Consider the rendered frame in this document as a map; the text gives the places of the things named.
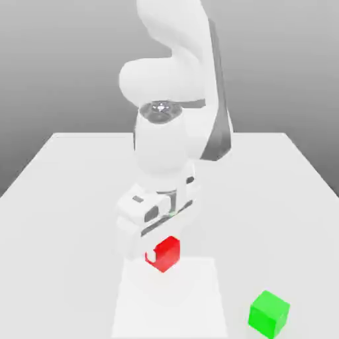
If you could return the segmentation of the small red cube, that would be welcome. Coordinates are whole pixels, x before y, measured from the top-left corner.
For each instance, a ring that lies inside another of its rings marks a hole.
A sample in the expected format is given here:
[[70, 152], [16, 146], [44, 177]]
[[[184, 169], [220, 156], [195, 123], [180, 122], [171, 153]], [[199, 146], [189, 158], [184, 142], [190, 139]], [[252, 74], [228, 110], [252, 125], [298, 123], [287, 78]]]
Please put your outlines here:
[[165, 240], [156, 245], [153, 249], [154, 260], [145, 253], [145, 261], [165, 273], [170, 267], [175, 265], [180, 259], [180, 241], [174, 236], [168, 236]]

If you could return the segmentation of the small green cube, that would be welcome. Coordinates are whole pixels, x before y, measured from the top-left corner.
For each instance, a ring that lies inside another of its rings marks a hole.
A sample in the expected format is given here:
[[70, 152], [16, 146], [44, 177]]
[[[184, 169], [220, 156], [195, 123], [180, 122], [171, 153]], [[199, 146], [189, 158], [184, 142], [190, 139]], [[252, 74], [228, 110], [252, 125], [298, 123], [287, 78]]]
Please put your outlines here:
[[267, 339], [275, 339], [287, 322], [290, 304], [265, 290], [250, 305], [248, 324]]

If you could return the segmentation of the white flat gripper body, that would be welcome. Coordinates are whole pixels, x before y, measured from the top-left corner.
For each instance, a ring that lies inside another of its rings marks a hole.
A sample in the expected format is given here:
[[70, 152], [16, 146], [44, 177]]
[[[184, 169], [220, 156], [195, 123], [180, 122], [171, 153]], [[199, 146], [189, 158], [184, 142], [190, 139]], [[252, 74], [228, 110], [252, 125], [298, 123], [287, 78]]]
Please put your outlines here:
[[115, 226], [115, 250], [129, 260], [145, 253], [150, 255], [154, 248], [169, 236], [180, 239], [186, 226], [191, 226], [201, 212], [201, 199], [194, 199], [188, 207], [156, 225], [141, 227], [126, 217], [118, 216]]

